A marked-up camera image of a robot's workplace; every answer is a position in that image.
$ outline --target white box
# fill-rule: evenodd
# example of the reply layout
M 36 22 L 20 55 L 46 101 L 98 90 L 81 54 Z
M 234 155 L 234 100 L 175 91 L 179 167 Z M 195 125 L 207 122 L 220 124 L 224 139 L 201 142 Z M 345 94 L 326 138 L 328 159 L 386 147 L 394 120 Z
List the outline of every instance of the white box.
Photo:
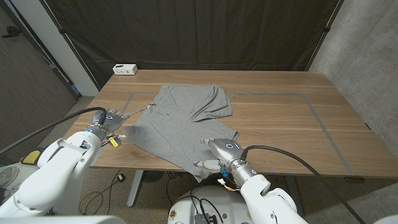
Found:
M 116 64 L 113 67 L 115 75 L 135 75 L 137 70 L 136 64 Z

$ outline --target black curtain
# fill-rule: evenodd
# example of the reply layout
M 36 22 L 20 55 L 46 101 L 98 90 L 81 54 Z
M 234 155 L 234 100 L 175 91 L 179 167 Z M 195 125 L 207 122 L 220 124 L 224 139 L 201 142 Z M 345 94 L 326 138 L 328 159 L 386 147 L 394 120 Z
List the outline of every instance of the black curtain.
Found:
M 338 0 L 47 0 L 100 87 L 140 69 L 304 71 Z

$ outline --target black cable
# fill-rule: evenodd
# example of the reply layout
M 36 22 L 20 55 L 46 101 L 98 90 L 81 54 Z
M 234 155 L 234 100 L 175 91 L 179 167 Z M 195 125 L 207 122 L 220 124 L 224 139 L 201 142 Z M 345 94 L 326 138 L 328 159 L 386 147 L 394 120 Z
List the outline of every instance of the black cable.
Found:
M 39 134 L 39 133 L 41 133 L 41 132 L 43 132 L 43 131 L 45 131 L 45 130 L 47 130 L 47 129 L 49 129 L 49 128 L 52 128 L 52 127 L 54 127 L 54 126 L 57 125 L 57 124 L 60 124 L 60 123 L 62 123 L 62 122 L 64 122 L 64 121 L 66 121 L 66 120 L 69 120 L 70 118 L 74 118 L 74 117 L 76 117 L 76 116 L 78 116 L 78 115 L 81 115 L 81 114 L 83 114 L 83 113 L 87 113 L 87 112 L 90 112 L 90 111 L 98 111 L 98 110 L 101 110 L 101 111 L 104 112 L 103 116 L 101 116 L 101 118 L 100 118 L 100 120 L 99 120 L 98 123 L 99 123 L 99 124 L 104 124 L 105 118 L 106 118 L 106 109 L 105 109 L 105 108 L 102 108 L 102 107 L 94 107 L 94 108 L 87 108 L 87 109 L 84 109 L 84 110 L 81 110 L 81 111 L 77 111 L 77 112 L 72 113 L 72 114 L 70 114 L 70 115 L 68 115 L 68 116 L 66 116 L 66 117 L 63 117 L 62 119 L 59 119 L 58 121 L 54 121 L 54 122 L 50 123 L 49 125 L 46 125 L 46 126 L 44 126 L 43 128 L 40 128 L 40 129 L 34 131 L 33 133 L 30 133 L 30 134 L 28 134 L 27 136 L 21 138 L 20 140 L 18 140 L 18 141 L 16 141 L 16 142 L 12 143 L 11 145 L 5 147 L 3 150 L 0 151 L 0 156 L 4 155 L 6 152 L 8 152 L 8 151 L 10 151 L 11 149 L 13 149 L 14 147 L 16 147 L 16 146 L 22 144 L 23 142 L 26 142 L 26 141 L 27 141 L 28 139 L 30 139 L 31 137 L 34 137 L 34 136 L 36 136 L 37 134 Z
M 365 223 L 364 220 L 354 211 L 353 208 L 338 194 L 338 192 L 316 171 L 310 164 L 307 164 L 303 159 L 300 157 L 296 156 L 295 154 L 292 154 L 290 152 L 275 148 L 275 147 L 269 147 L 269 146 L 249 146 L 245 148 L 242 152 L 241 155 L 241 160 L 245 161 L 246 156 L 248 155 L 248 151 L 251 149 L 265 149 L 265 150 L 270 150 L 274 152 L 279 152 L 281 154 L 284 154 L 286 156 L 289 156 L 297 161 L 299 161 L 301 164 L 303 164 L 307 169 L 309 169 L 311 172 L 315 174 L 316 177 L 318 177 L 328 188 L 330 191 L 334 193 L 334 195 L 340 200 L 340 202 L 343 203 L 343 205 L 353 214 L 353 216 L 359 221 L 360 223 Z
M 219 216 L 221 222 L 224 223 L 223 218 L 221 217 L 220 213 L 218 212 L 217 208 L 213 205 L 213 203 L 211 203 L 209 200 L 207 200 L 207 199 L 205 199 L 205 198 L 202 198 L 202 199 L 200 199 L 200 201 L 199 201 L 199 206 L 200 206 L 200 210 L 201 210 L 203 216 L 205 217 L 205 220 L 207 221 L 207 223 L 210 224 L 209 220 L 207 219 L 207 217 L 206 217 L 206 215 L 205 215 L 205 209 L 203 208 L 203 205 L 202 205 L 202 203 L 201 203 L 202 200 L 207 201 L 208 203 L 210 203 L 211 206 L 213 206 L 213 208 L 216 210 L 216 212 L 217 212 L 217 214 L 218 214 L 218 216 Z
M 167 195 L 167 198 L 169 199 L 170 204 L 173 205 L 173 202 L 172 202 L 172 200 L 170 199 L 170 196 L 169 196 L 169 182 L 170 182 L 170 179 L 167 181 L 167 184 L 166 184 L 166 195 Z
M 192 184 L 192 187 L 195 187 L 195 186 L 193 185 L 193 182 L 192 182 L 192 180 L 191 180 L 191 177 L 189 176 L 188 172 L 186 172 L 186 175 L 188 176 L 188 179 L 189 179 L 189 181 L 191 182 L 191 184 Z M 193 197 L 192 197 L 192 190 L 193 190 L 193 189 L 191 189 L 191 190 L 189 191 L 189 195 L 191 196 L 191 199 L 192 199 L 193 206 L 195 206 L 195 210 L 197 211 L 197 215 L 198 215 L 198 214 L 199 214 L 199 212 L 198 212 L 197 205 L 195 205 L 195 202 L 193 201 Z
M 121 171 L 121 169 L 119 169 L 118 172 L 115 174 L 115 176 L 114 176 L 113 179 L 112 179 L 112 183 L 111 183 L 111 185 L 110 185 L 109 187 L 107 187 L 106 189 L 102 190 L 101 192 L 90 192 L 90 193 L 86 194 L 86 195 L 80 200 L 80 203 L 79 203 L 79 212 L 80 212 L 80 213 L 82 213 L 83 215 L 87 215 L 87 209 L 88 209 L 88 206 L 90 205 L 90 203 L 91 203 L 96 197 L 101 196 L 101 203 L 99 204 L 99 206 L 98 206 L 98 208 L 95 210 L 95 212 L 92 214 L 92 215 L 95 215 L 95 214 L 98 212 L 98 210 L 101 208 L 102 203 L 103 203 L 103 201 L 104 201 L 104 195 L 103 195 L 102 193 L 104 193 L 106 190 L 110 189 L 110 191 L 109 191 L 109 207 L 108 207 L 108 213 L 107 213 L 107 214 L 109 214 L 109 209 L 110 209 L 110 207 L 111 207 L 111 192 L 112 192 L 112 186 L 113 186 L 114 184 L 116 184 L 116 183 L 119 182 L 118 180 L 117 180 L 117 181 L 114 181 L 114 179 L 118 176 L 118 174 L 119 174 L 120 171 Z M 95 194 L 95 193 L 97 193 L 97 195 L 95 195 L 95 196 L 87 203 L 87 206 L 86 206 L 86 208 L 85 208 L 85 211 L 83 212 L 83 211 L 80 209 L 81 203 L 82 203 L 82 202 L 84 201 L 84 199 L 87 198 L 89 195 Z
M 107 215 L 109 215 L 109 210 L 111 209 L 111 193 L 112 193 L 112 186 L 114 185 L 114 180 L 115 178 L 118 176 L 119 172 L 121 171 L 121 169 L 118 170 L 118 172 L 114 175 L 112 182 L 111 182 L 111 188 L 109 189 L 109 205 L 108 205 L 108 212 L 106 213 Z
M 199 200 L 198 197 L 188 195 L 188 196 L 184 196 L 184 197 L 181 197 L 181 198 L 177 199 L 177 200 L 172 204 L 172 206 L 170 207 L 170 209 L 171 209 L 177 202 L 179 202 L 179 201 L 181 201 L 182 199 L 185 199 L 185 198 L 195 198 L 196 200 L 198 200 L 198 202 L 200 202 L 200 200 Z

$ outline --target concrete wall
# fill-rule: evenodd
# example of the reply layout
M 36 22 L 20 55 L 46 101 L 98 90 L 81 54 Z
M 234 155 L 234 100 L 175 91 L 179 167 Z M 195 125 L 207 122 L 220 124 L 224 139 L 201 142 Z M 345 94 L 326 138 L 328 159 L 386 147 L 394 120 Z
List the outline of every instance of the concrete wall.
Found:
M 331 80 L 398 157 L 398 0 L 345 0 L 310 71 Z

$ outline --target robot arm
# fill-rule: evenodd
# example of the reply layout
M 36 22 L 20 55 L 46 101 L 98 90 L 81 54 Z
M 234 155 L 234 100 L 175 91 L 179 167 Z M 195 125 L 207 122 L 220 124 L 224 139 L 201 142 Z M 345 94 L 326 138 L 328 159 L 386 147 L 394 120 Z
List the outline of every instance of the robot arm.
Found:
M 99 125 L 101 111 L 91 117 L 85 131 L 58 139 L 42 153 L 40 168 L 29 176 L 19 190 L 0 207 L 0 217 L 31 217 L 45 214 L 64 193 L 70 179 L 79 179 L 101 148 L 101 142 L 123 124 L 129 116 L 107 111 Z
M 222 168 L 231 171 L 235 183 L 248 206 L 255 224 L 269 223 L 307 223 L 297 214 L 297 207 L 288 193 L 282 189 L 268 192 L 271 183 L 252 168 L 246 161 L 241 161 L 241 146 L 232 139 L 204 139 L 210 151 L 220 160 L 215 168 L 215 161 L 200 161 L 194 165 L 216 172 Z

